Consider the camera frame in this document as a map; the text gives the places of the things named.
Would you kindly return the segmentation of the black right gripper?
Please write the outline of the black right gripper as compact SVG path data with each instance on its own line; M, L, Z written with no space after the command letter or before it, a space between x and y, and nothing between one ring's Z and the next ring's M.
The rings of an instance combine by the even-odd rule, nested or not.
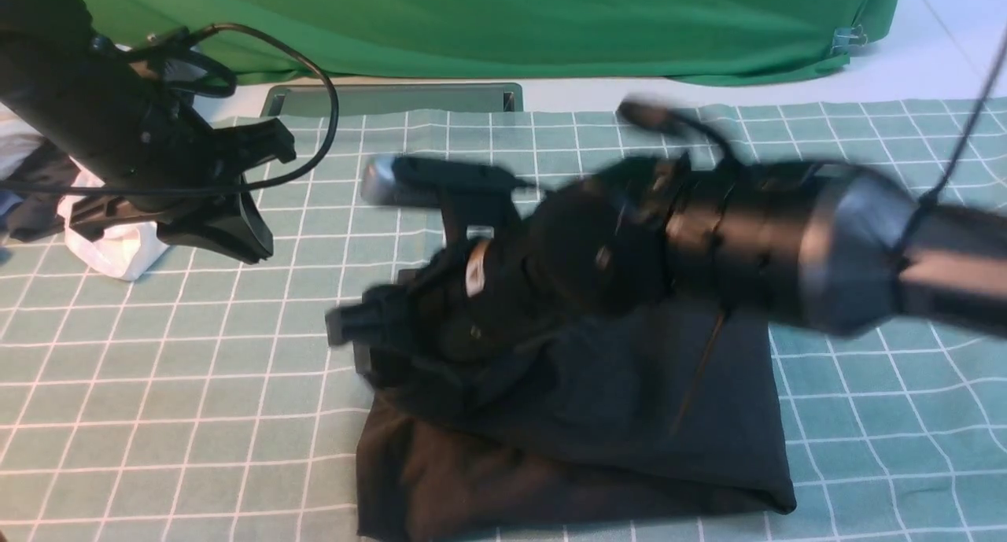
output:
M475 229L403 284L325 313L375 392L410 382L410 358L474 362L539 344L580 319L620 319L669 293L659 220L677 167L615 164L557 190L500 231Z

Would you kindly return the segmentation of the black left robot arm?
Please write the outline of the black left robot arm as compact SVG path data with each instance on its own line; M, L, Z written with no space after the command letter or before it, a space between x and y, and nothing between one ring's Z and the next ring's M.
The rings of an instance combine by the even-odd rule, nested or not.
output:
M2 102L113 191L71 208L89 242L154 223L159 241L247 264L273 234L245 173L296 150L280 120L215 129L165 82L101 46L83 0L1 0Z

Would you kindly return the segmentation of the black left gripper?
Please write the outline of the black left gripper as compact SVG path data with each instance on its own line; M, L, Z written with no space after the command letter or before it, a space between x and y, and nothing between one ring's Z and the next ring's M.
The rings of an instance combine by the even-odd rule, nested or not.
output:
M101 186L69 187L69 230L94 243L113 227L154 223L170 247L245 264L274 255L274 238L242 191L245 173L297 158L281 120L212 127L141 77L61 77L47 87L47 136Z

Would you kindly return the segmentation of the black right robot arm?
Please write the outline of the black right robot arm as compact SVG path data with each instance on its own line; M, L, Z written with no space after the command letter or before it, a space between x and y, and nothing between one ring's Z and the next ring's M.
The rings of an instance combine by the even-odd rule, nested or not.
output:
M891 319L1005 335L1005 217L914 197L870 167L627 157L544 188L521 217L513 194L531 187L489 164L370 162L363 199L438 209L445 245L330 310L330 345L473 363L670 297L837 337Z

